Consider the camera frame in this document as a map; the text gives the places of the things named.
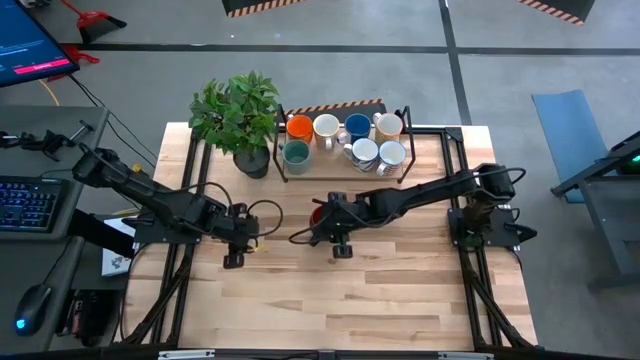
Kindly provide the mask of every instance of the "backlit keyboard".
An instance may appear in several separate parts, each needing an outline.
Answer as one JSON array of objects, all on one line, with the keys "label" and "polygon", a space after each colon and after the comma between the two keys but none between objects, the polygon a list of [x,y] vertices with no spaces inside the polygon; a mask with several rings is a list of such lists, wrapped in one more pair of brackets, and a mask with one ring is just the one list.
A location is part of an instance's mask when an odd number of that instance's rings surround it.
[{"label": "backlit keyboard", "polygon": [[51,232],[67,185],[63,179],[0,176],[0,233]]}]

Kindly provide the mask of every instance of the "mug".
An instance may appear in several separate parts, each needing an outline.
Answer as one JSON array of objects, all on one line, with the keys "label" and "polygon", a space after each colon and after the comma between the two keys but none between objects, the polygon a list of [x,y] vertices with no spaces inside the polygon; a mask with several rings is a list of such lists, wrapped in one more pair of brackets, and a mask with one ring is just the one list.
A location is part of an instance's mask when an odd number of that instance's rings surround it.
[{"label": "mug", "polygon": [[376,143],[382,145],[385,141],[400,141],[400,133],[404,123],[395,114],[375,113],[373,122],[376,124]]},{"label": "mug", "polygon": [[340,134],[338,142],[341,144],[355,144],[362,138],[368,138],[371,132],[371,120],[363,114],[353,114],[344,121],[346,132]]},{"label": "mug", "polygon": [[324,150],[333,150],[335,135],[340,129],[340,120],[330,114],[322,114],[313,120],[313,132],[316,135],[316,146]]},{"label": "mug", "polygon": [[407,157],[407,150],[398,141],[385,141],[380,145],[380,166],[376,170],[378,176],[389,176],[395,173]]},{"label": "mug", "polygon": [[358,139],[353,145],[346,144],[342,152],[362,172],[373,169],[378,160],[378,145],[369,138]]},{"label": "mug", "polygon": [[308,116],[289,115],[287,134],[290,140],[302,140],[310,144],[313,137],[313,122]]},{"label": "mug", "polygon": [[302,140],[291,140],[280,144],[282,158],[287,170],[293,175],[302,175],[311,167],[311,149]]}]

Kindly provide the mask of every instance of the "black and yellow hazard stripe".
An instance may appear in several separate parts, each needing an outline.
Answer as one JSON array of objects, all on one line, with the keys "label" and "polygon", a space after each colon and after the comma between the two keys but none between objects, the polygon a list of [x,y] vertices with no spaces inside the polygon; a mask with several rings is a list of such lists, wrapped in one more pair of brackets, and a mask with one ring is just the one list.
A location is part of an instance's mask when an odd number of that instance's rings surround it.
[{"label": "black and yellow hazard stripe", "polygon": [[234,17],[250,15],[260,11],[275,9],[278,7],[287,6],[287,5],[291,5],[291,4],[295,4],[303,1],[304,0],[267,0],[267,1],[264,1],[262,4],[245,6],[239,9],[235,9],[233,11],[229,11],[227,13],[227,17],[234,18]]},{"label": "black and yellow hazard stripe", "polygon": [[291,109],[287,111],[287,115],[305,114],[305,113],[314,112],[314,111],[328,111],[328,110],[334,110],[334,109],[342,109],[342,108],[348,108],[353,106],[372,105],[372,104],[382,104],[382,99],[351,101],[346,103],[309,106],[306,108]]},{"label": "black and yellow hazard stripe", "polygon": [[518,2],[531,6],[534,9],[543,11],[549,15],[555,16],[561,20],[572,24],[582,26],[586,15],[593,6],[592,0],[580,1],[569,0],[569,2],[560,0],[517,0]]}]

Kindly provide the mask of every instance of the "plant pot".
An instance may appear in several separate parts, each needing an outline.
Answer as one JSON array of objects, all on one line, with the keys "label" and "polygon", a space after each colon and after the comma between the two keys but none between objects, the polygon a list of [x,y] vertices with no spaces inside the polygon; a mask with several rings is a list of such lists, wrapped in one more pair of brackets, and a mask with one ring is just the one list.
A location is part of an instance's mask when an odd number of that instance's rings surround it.
[{"label": "plant pot", "polygon": [[238,153],[233,154],[233,163],[243,173],[252,179],[260,179],[269,172],[269,148],[258,149],[254,154]]}]

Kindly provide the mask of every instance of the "wooden table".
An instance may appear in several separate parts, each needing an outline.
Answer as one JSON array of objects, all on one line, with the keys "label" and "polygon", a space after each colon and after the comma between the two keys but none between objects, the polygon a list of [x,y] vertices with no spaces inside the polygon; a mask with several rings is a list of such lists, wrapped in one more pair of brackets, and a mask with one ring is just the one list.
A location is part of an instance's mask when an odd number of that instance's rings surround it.
[{"label": "wooden table", "polygon": [[[186,123],[167,124],[155,180],[180,186],[189,144]],[[489,130],[463,127],[470,167],[494,162]],[[193,181],[199,172],[198,150]],[[436,137],[416,136],[417,161],[402,187],[444,175]],[[205,239],[197,246],[187,295],[181,347],[343,350],[472,350],[469,320],[457,251],[450,245],[443,201],[408,212],[382,229],[351,234],[354,257],[335,260],[331,245],[292,245],[287,237],[308,225],[329,191],[359,192],[399,186],[395,181],[283,183],[271,162],[266,178],[252,180],[233,165],[231,156],[214,151],[209,181],[227,188],[234,202],[263,198],[282,205],[285,219],[260,249],[246,256],[242,269],[221,267],[226,245]],[[222,193],[209,187],[209,196]],[[278,213],[256,207],[262,230]],[[158,296],[166,245],[149,246],[136,261],[127,296],[125,328],[130,333]],[[504,249],[487,248],[496,301],[530,342],[536,343],[520,268]],[[173,303],[164,328],[169,329]],[[490,339],[481,306],[485,339]]]}]

